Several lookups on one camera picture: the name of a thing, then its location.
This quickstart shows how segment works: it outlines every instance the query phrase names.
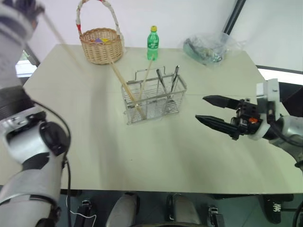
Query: bottle label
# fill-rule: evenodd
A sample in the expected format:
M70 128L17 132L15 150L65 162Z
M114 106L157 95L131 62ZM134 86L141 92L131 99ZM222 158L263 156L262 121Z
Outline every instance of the bottle label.
M157 49L159 46L159 42L157 41L152 41L152 42L148 42L147 47L149 49Z

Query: wire utensil holder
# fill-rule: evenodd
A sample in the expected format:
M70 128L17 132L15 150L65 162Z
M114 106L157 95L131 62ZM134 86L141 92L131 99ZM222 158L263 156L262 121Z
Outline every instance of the wire utensil holder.
M166 74L165 66L160 68L150 69L150 75L156 75L156 70L160 69L164 72L163 81L166 89L164 89L158 77L147 79L145 82L144 91L142 92L141 99L140 90L143 85L143 74L146 70L138 70L135 73L134 80L128 81L127 85L131 90L136 102L131 101L129 95L122 87L122 96L125 103L128 124L142 122L154 118L159 118L167 114L178 113L180 110L183 95L187 90L186 83L180 75L172 87L174 73ZM139 106L145 113L146 118L137 111L135 105Z

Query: bottle cap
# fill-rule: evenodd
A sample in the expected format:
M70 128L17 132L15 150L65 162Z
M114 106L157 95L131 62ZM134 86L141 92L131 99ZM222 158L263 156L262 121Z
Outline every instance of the bottle cap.
M157 26L151 26L151 31L156 32L157 31Z

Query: white table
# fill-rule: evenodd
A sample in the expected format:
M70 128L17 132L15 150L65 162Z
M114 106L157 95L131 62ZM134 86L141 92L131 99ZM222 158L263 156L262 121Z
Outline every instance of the white table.
M88 72L84 75L56 46L26 83L26 91L61 114L72 131L68 154L72 189L205 193L303 192L295 160L266 140L241 136L234 141L195 119L213 115L230 121L235 111L202 100L206 95L256 102L256 84L263 81L242 52L217 68L207 68L181 50L161 49L154 67L179 73L187 92L179 114L127 125L121 85L108 65L86 61L80 46L70 46ZM148 66L146 50L127 49L116 63L126 80ZM48 114L48 119L59 122ZM19 170L1 153L0 184ZM66 170L62 188L67 186Z

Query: green plastic bottle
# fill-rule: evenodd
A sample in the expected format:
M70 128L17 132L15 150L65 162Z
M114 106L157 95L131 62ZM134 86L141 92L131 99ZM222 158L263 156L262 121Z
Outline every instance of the green plastic bottle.
M159 36L157 34L157 27L151 27L151 33L147 38L147 59L156 60L158 58Z

